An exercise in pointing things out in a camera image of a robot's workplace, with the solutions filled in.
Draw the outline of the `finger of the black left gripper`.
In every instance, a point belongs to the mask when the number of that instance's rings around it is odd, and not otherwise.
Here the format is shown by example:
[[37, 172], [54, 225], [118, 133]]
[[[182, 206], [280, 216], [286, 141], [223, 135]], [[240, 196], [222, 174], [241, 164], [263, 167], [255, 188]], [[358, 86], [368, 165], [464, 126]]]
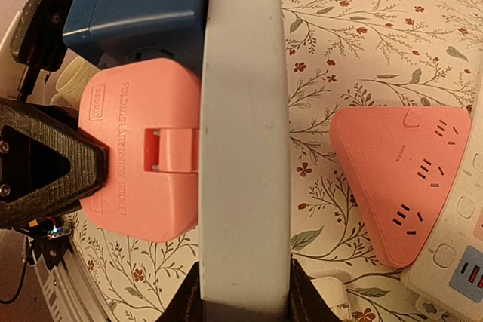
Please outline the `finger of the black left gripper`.
[[77, 211], [106, 184], [108, 149], [80, 130], [78, 112], [1, 100], [1, 226]]

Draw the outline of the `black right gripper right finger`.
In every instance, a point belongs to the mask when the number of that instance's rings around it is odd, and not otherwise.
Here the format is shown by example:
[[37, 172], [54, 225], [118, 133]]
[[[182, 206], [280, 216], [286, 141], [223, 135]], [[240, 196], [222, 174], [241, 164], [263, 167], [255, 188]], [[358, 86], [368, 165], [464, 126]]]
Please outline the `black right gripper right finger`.
[[291, 258], [289, 321], [340, 321], [329, 309], [300, 263]]

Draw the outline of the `pink triangular socket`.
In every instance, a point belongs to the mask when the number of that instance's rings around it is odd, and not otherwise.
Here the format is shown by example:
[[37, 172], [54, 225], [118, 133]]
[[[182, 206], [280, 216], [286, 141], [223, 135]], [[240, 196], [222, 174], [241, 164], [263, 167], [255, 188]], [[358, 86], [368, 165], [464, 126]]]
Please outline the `pink triangular socket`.
[[463, 160], [471, 119], [453, 106], [346, 107], [329, 136], [377, 259], [419, 255]]

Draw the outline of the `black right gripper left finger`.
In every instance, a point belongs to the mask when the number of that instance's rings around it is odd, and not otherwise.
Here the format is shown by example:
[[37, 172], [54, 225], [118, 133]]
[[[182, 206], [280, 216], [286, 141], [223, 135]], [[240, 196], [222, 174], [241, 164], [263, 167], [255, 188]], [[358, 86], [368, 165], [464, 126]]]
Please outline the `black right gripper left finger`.
[[203, 322], [199, 262], [195, 262], [156, 322]]

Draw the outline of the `grey-blue power strip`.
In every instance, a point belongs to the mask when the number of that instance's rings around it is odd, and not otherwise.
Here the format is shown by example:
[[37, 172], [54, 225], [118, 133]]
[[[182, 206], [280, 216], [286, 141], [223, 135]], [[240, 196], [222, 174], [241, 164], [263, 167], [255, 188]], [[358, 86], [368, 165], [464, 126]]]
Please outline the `grey-blue power strip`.
[[281, 0], [209, 0], [198, 225], [206, 321], [287, 317], [287, 90]]

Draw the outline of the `white power strip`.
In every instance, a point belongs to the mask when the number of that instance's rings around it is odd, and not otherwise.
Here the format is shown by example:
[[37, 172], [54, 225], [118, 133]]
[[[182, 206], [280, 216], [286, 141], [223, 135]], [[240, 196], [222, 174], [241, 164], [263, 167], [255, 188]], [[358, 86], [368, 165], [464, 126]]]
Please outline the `white power strip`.
[[430, 320], [482, 319], [482, 91], [448, 199], [416, 261], [401, 275]]

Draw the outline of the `small pink adapter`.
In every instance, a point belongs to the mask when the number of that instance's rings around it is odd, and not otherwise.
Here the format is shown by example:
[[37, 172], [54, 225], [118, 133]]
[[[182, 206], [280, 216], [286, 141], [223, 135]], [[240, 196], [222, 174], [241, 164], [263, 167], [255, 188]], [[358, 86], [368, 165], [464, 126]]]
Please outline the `small pink adapter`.
[[200, 100], [199, 77], [168, 58], [89, 81], [79, 127], [108, 152], [105, 185], [81, 201], [95, 226], [151, 242], [196, 227]]

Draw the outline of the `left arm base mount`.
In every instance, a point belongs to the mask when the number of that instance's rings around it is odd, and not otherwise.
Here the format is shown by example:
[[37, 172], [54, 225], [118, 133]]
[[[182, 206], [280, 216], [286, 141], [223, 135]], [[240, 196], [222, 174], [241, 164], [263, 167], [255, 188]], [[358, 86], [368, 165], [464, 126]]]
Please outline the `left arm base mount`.
[[69, 238], [73, 229], [73, 224], [60, 216], [31, 221], [28, 227], [28, 265], [34, 266], [43, 259], [48, 270], [57, 267], [70, 248]]

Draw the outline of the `white cube socket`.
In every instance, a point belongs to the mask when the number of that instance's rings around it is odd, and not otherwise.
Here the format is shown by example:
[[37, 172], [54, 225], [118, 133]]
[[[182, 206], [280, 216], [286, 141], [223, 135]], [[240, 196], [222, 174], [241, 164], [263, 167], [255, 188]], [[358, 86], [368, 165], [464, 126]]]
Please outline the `white cube socket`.
[[346, 287], [340, 279], [324, 276], [312, 279], [312, 284], [329, 309], [341, 321], [353, 321]]

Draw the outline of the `dark blue cube socket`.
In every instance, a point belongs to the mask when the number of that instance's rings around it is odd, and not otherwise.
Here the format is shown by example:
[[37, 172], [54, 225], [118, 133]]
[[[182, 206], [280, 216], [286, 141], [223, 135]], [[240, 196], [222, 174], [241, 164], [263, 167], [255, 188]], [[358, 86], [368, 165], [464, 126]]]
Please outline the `dark blue cube socket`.
[[63, 41], [100, 69], [166, 57], [202, 72], [208, 0], [74, 0]]

